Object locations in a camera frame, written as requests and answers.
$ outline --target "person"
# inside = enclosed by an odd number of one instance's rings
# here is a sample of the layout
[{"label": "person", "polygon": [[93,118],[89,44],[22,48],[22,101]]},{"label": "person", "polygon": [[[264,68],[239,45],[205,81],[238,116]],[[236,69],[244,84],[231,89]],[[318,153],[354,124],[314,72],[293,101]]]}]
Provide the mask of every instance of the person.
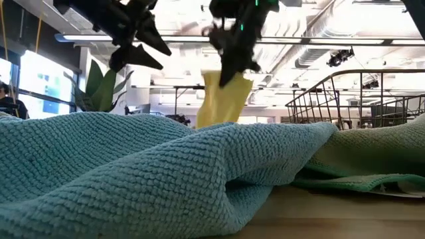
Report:
[{"label": "person", "polygon": [[16,103],[13,101],[12,97],[8,97],[9,95],[9,86],[4,83],[0,82],[0,103],[6,103],[6,104],[17,104],[18,110],[11,110],[10,113],[12,116],[17,116],[23,120],[29,119],[28,116],[28,110],[27,107],[25,107],[24,102],[20,100],[16,100]]}]

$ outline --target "yellow cloth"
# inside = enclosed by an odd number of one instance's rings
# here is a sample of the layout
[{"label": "yellow cloth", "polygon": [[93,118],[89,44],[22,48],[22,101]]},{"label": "yellow cloth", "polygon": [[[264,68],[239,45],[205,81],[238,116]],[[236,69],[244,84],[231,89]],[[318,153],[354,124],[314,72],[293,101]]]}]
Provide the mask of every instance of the yellow cloth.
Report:
[{"label": "yellow cloth", "polygon": [[237,122],[252,89],[252,81],[236,73],[225,87],[220,88],[219,71],[205,72],[203,77],[205,99],[197,114],[197,129],[218,123]]}]

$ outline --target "fluorescent light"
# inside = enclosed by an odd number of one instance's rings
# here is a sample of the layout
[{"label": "fluorescent light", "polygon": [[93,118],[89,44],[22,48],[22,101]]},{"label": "fluorescent light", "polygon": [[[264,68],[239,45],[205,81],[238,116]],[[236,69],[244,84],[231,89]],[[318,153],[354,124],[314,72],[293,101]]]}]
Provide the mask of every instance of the fluorescent light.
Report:
[{"label": "fluorescent light", "polygon": [[307,45],[307,49],[332,49],[332,50],[350,50],[350,46],[338,46],[338,45]]},{"label": "fluorescent light", "polygon": [[416,40],[416,39],[393,40],[391,44],[425,44],[425,40]]},{"label": "fluorescent light", "polygon": [[311,39],[310,43],[313,44],[344,44],[344,45],[356,45],[356,44],[382,44],[383,40],[371,40],[371,39]]},{"label": "fluorescent light", "polygon": [[69,41],[90,41],[90,42],[112,41],[112,37],[108,35],[63,35],[63,38]]},{"label": "fluorescent light", "polygon": [[[160,106],[175,106],[174,103],[158,103]],[[177,106],[201,106],[200,103],[177,103]]]},{"label": "fluorescent light", "polygon": [[[59,42],[111,42],[108,35],[55,35]],[[162,39],[168,43],[209,43],[208,37],[201,36],[172,36],[163,35]],[[349,39],[349,38],[307,38],[307,37],[263,37],[257,44],[302,44],[313,46],[425,46],[422,39]]]}]

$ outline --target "light fixture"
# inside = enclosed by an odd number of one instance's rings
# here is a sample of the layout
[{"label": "light fixture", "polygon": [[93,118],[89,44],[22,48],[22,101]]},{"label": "light fixture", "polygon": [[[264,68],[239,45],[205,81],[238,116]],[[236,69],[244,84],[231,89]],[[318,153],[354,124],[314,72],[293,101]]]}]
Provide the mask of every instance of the light fixture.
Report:
[{"label": "light fixture", "polygon": [[[137,89],[162,89],[162,90],[175,90],[175,89],[192,89],[192,90],[203,90],[205,86],[136,86],[132,85],[132,88]],[[252,90],[277,90],[277,91],[289,91],[302,90],[295,88],[279,88],[279,87],[252,87]]]},{"label": "light fixture", "polygon": [[[64,35],[56,34],[59,42],[110,42],[108,35]],[[163,35],[167,43],[209,43],[208,37]],[[257,44],[301,44],[309,46],[425,46],[422,39],[365,39],[365,38],[307,38],[307,37],[263,37]]]},{"label": "light fixture", "polygon": [[[175,106],[175,103],[158,103],[159,106]],[[200,103],[177,103],[177,106],[201,106]]]},{"label": "light fixture", "polygon": [[337,52],[331,53],[331,58],[329,59],[326,64],[330,67],[337,67],[340,66],[342,62],[347,61],[349,58],[353,57],[354,50],[353,47],[349,50],[338,50]]}]

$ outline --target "teal towel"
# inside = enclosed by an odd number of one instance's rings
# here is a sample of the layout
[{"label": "teal towel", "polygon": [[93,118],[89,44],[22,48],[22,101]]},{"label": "teal towel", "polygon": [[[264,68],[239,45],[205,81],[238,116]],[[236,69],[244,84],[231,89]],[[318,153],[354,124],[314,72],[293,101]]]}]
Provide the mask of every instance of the teal towel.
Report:
[{"label": "teal towel", "polygon": [[0,117],[0,238],[197,238],[239,231],[335,126],[81,113]]}]

